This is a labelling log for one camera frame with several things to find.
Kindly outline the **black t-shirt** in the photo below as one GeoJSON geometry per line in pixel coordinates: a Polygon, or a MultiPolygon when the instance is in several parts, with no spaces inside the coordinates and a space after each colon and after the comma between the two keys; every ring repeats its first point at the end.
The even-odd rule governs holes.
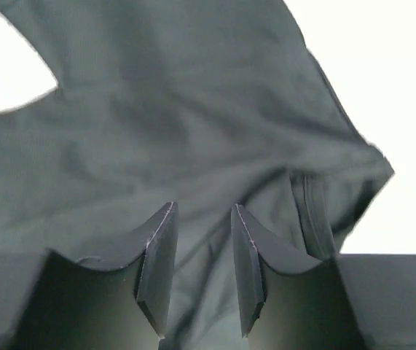
{"type": "Polygon", "coordinates": [[[0,1],[58,86],[0,112],[0,248],[89,255],[177,202],[161,349],[247,349],[230,212],[317,258],[393,176],[282,1],[0,1]]]}

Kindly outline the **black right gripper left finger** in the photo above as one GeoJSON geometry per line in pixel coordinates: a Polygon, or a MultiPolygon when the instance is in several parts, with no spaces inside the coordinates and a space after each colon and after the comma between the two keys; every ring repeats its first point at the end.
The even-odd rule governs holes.
{"type": "Polygon", "coordinates": [[[76,259],[51,249],[0,251],[0,349],[156,349],[167,327],[177,222],[170,202],[76,259]]]}

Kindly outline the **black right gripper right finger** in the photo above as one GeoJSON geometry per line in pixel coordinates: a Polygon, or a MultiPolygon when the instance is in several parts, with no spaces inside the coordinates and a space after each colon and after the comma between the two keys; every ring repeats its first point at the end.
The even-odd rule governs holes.
{"type": "Polygon", "coordinates": [[[247,209],[231,211],[241,335],[250,349],[365,349],[335,259],[288,245],[247,209]]]}

